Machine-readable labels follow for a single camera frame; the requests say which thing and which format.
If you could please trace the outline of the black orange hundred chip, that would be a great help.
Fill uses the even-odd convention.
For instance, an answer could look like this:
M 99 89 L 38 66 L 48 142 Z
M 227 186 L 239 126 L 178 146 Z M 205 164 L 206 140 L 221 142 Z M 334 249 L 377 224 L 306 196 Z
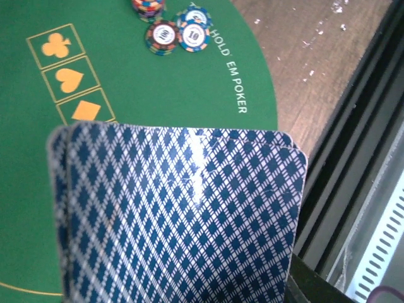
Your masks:
M 146 47 L 158 56 L 173 53 L 179 43 L 179 29 L 173 21 L 158 20 L 145 33 Z

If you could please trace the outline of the grey card deck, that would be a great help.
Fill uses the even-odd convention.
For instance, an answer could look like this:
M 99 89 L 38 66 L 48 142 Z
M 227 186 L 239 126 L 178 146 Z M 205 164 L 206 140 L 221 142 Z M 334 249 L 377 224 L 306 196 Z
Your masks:
M 47 141 L 63 302 L 282 302 L 307 157 L 285 133 L 81 121 Z

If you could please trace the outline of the blue orange ten chip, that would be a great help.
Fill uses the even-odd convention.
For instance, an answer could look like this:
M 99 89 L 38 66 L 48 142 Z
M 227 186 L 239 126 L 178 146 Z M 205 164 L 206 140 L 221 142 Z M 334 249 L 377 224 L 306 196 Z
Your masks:
M 210 41 L 210 29 L 199 20 L 183 21 L 179 27 L 179 44 L 188 52 L 204 50 Z

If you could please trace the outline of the red five chip stack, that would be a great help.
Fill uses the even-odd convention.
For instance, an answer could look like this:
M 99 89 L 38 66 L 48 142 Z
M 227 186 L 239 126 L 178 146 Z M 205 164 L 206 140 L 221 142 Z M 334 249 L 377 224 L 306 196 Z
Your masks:
M 143 1 L 132 0 L 132 7 L 139 18 L 147 23 L 161 20 L 165 13 L 165 0 Z

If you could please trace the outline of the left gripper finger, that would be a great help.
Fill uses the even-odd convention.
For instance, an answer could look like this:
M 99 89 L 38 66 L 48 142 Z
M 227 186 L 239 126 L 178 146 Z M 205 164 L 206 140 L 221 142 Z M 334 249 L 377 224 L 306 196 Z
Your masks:
M 323 280 L 293 254 L 285 287 L 285 302 L 352 303 L 353 300 Z

